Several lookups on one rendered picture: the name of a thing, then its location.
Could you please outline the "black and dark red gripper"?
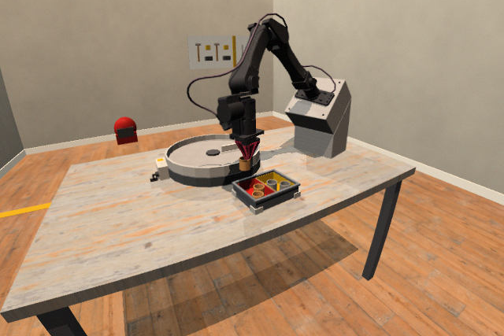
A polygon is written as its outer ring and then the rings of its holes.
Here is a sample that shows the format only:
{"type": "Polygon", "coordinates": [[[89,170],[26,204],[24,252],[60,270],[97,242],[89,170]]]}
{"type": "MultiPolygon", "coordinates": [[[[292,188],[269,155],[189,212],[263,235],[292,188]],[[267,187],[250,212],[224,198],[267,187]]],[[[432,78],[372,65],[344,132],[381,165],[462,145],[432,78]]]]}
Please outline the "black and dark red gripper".
{"type": "Polygon", "coordinates": [[[245,160],[251,160],[257,149],[260,138],[257,136],[264,134],[264,130],[256,128],[256,116],[240,118],[241,135],[230,134],[230,139],[234,139],[245,160]]]}

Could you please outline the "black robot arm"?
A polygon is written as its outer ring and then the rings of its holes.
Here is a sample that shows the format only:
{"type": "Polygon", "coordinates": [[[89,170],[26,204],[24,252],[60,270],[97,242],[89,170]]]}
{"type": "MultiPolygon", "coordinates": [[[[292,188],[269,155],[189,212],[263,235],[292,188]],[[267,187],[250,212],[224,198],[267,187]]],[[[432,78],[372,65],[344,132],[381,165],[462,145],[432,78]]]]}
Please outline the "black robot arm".
{"type": "Polygon", "coordinates": [[[255,99],[250,96],[241,97],[258,94],[259,66],[265,48],[275,54],[287,70],[292,85],[297,90],[296,98],[328,106],[335,97],[334,93],[317,88],[317,80],[301,66],[288,41],[287,28],[272,18],[263,20],[261,25],[257,26],[241,65],[229,78],[228,85],[232,95],[217,99],[217,115],[224,131],[232,128],[232,133],[241,135],[240,118],[246,120],[246,117],[256,116],[255,99]]]}

